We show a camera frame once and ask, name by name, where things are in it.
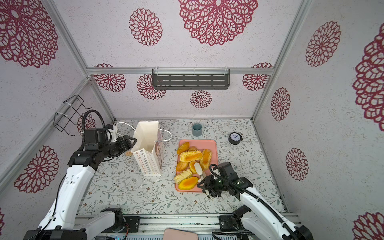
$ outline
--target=white paper bag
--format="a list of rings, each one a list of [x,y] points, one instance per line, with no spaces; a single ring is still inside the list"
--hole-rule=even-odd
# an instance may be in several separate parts
[[[159,122],[139,122],[133,137],[137,143],[132,148],[137,164],[140,166],[143,176],[161,176],[164,157],[164,141],[161,136]]]

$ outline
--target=tray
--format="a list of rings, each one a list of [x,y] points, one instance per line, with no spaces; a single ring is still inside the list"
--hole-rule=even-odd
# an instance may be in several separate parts
[[[211,158],[211,163],[210,164],[216,164],[218,165],[218,157],[217,157],[217,145],[215,140],[208,140],[208,139],[183,139],[179,142],[179,146],[185,142],[189,142],[189,147],[196,147],[198,150],[203,151],[204,149],[209,149],[212,151],[212,158]],[[176,165],[180,161],[180,155],[177,157],[177,162]],[[211,175],[211,172],[209,169],[204,171],[205,174]],[[200,175],[198,174],[193,174],[192,176],[200,178]],[[194,188],[190,190],[180,190],[179,185],[175,184],[175,189],[178,192],[200,192],[203,193],[203,190],[195,186]]]

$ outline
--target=alarm clock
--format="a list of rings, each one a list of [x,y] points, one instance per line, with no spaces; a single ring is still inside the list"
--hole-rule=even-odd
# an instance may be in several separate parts
[[[232,132],[229,134],[228,141],[230,144],[238,145],[243,140],[243,137],[240,135],[240,133]]]

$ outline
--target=table surface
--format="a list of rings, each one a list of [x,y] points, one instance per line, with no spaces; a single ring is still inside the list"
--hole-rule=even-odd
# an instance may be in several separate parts
[[[136,127],[139,120],[123,120]],[[203,135],[194,137],[192,125],[203,125]],[[133,156],[121,156],[101,163],[78,211],[78,215],[96,215],[105,208],[119,207],[123,214],[192,214],[231,213],[242,204],[228,193],[221,198],[208,199],[205,194],[180,193],[175,190],[173,177],[181,139],[213,139],[217,142],[218,161],[230,162],[239,177],[246,177],[265,200],[279,212],[285,212],[274,185],[268,164],[250,119],[159,120],[160,128],[170,131],[173,138],[164,142],[162,176],[143,177]],[[118,125],[120,134],[132,136],[133,130]],[[228,142],[231,132],[243,136],[239,145]]]

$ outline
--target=cup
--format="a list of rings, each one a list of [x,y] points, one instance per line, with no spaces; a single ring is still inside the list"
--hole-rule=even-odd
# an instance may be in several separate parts
[[[199,136],[201,136],[202,133],[203,133],[203,125],[201,125],[200,123],[193,124],[193,126],[192,126],[192,134],[195,137],[199,137]]]

